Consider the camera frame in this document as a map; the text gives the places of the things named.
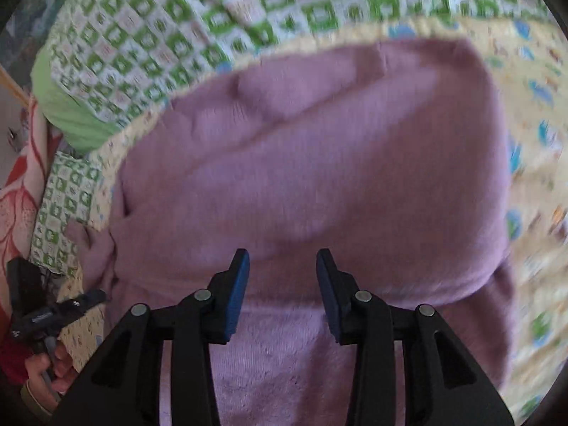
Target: green checkered fabric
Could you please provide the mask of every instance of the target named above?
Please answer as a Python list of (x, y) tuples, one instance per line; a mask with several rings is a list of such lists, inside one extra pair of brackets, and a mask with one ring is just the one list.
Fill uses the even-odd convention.
[(408, 15), (551, 18), (542, 0), (67, 0), (52, 77), (126, 126), (204, 71), (309, 32)]
[(73, 276), (76, 247), (64, 235), (70, 219), (86, 223), (100, 170), (85, 160), (57, 153), (32, 236), (30, 258), (56, 274)]

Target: finger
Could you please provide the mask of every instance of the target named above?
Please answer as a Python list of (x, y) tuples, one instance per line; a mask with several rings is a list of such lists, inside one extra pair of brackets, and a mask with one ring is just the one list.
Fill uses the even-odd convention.
[(53, 351), (53, 354), (55, 354), (55, 357), (59, 360), (66, 360), (67, 358), (71, 358), (71, 356), (67, 352), (67, 348), (61, 341), (58, 341), (58, 343), (55, 345), (55, 351)]
[(53, 363), (53, 372), (59, 378), (63, 378), (72, 366), (73, 359), (71, 357), (66, 357), (64, 360), (56, 360)]
[(29, 378), (34, 379), (41, 378), (42, 373), (50, 367), (51, 360), (47, 354), (35, 354), (27, 358), (24, 363)]
[(53, 383), (51, 383), (51, 387), (53, 387), (53, 389), (58, 393), (65, 394), (71, 384), (73, 384), (73, 381), (75, 381), (77, 375), (77, 371), (74, 368), (71, 368), (62, 378), (58, 378), (53, 381)]

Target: green fabric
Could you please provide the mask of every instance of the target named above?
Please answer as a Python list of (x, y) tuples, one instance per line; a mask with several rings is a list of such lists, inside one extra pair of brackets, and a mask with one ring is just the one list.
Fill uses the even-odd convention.
[(86, 105), (73, 99), (52, 80), (45, 47), (36, 57), (31, 78), (33, 95), (45, 117), (63, 132), (65, 140), (79, 154), (98, 149), (120, 131), (116, 124), (96, 118)]
[(76, 246), (64, 235), (70, 219), (89, 220), (100, 170), (87, 160), (58, 152), (51, 166), (42, 205), (33, 230), (29, 257), (56, 274), (73, 277), (77, 271)]
[(552, 17), (542, 0), (67, 0), (46, 45), (57, 84), (101, 121), (125, 127), (241, 53), (413, 15)]

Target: yellow patterned fabric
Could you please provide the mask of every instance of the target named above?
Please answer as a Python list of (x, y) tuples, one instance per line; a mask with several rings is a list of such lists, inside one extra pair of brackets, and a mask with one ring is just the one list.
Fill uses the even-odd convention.
[[(362, 24), (294, 39), (262, 56), (244, 56), (232, 68), (245, 68), (270, 55), (314, 53), (400, 37), (469, 38), (493, 72), (506, 105), (513, 173), (506, 222), (520, 324), (510, 381), (501, 394), (516, 423), (521, 424), (549, 390), (568, 355), (568, 155), (563, 152), (568, 133), (564, 120), (568, 82), (563, 65), (568, 61), (568, 42), (560, 30), (538, 22), (472, 18), (450, 23), (415, 18)], [(106, 225), (120, 162), (136, 140), (155, 126), (162, 107), (157, 105), (135, 119), (90, 155), (100, 163), (103, 176), (93, 199), (93, 227)], [(62, 297), (80, 290), (78, 274), (63, 289)], [(76, 368), (100, 344), (102, 323), (102, 310), (94, 310), (65, 330), (63, 340)]]

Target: pink towel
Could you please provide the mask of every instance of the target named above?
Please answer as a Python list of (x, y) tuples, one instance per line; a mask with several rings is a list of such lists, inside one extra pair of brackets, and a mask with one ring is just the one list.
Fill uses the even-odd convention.
[(209, 81), (127, 155), (102, 233), (70, 224), (110, 329), (226, 269), (251, 277), (213, 347), (223, 424), (344, 424), (352, 348), (324, 319), (315, 254), (388, 303), (440, 306), (491, 379), (512, 345), (509, 185), (498, 94), (465, 41), (404, 41), (263, 62)]

